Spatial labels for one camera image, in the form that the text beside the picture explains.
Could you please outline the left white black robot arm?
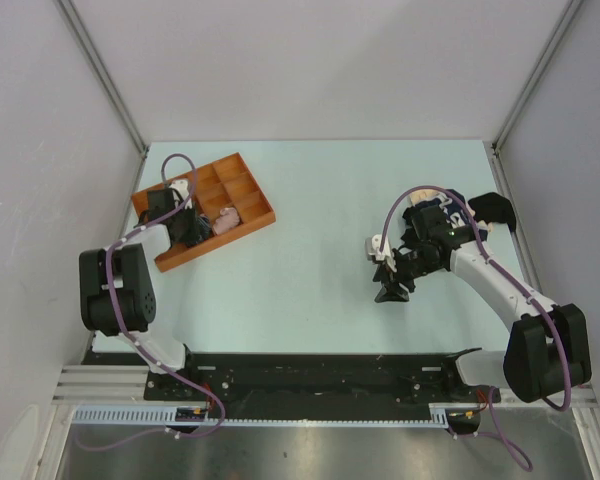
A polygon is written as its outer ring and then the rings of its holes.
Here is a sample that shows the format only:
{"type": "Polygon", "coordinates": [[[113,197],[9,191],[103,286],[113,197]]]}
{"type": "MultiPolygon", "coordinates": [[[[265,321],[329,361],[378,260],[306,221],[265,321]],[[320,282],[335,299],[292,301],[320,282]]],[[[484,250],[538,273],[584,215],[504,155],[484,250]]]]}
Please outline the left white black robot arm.
{"type": "Polygon", "coordinates": [[[143,347],[171,366],[196,354],[372,355],[413,351],[406,303],[375,302],[363,239],[379,218],[358,195],[287,192],[240,204],[246,235],[167,272],[185,246],[144,229],[83,282],[84,319],[104,353],[143,347]]]}

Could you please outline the striped navy underwear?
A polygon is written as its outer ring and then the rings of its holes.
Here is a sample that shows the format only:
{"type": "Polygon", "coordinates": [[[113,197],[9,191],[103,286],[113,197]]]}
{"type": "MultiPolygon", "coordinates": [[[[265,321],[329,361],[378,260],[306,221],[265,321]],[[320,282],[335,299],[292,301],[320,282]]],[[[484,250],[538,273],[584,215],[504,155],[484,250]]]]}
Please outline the striped navy underwear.
{"type": "Polygon", "coordinates": [[[212,235],[212,224],[209,218],[204,214],[196,215],[192,233],[193,244],[198,245],[205,242],[212,235]]]}

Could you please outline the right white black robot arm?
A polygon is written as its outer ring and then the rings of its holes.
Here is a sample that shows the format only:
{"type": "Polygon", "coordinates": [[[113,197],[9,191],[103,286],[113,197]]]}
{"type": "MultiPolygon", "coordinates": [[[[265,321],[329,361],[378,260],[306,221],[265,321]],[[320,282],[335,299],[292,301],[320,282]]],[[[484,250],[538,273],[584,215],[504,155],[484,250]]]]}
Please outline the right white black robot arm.
{"type": "Polygon", "coordinates": [[[406,302],[415,281],[446,270],[468,284],[509,332],[505,351],[467,350],[441,376],[443,393],[464,401],[477,386],[510,389],[531,403],[592,377],[586,318],[574,304],[560,305],[513,276],[469,225],[454,226],[437,206],[409,215],[403,245],[376,234],[365,242],[381,289],[375,300],[406,302]]]}

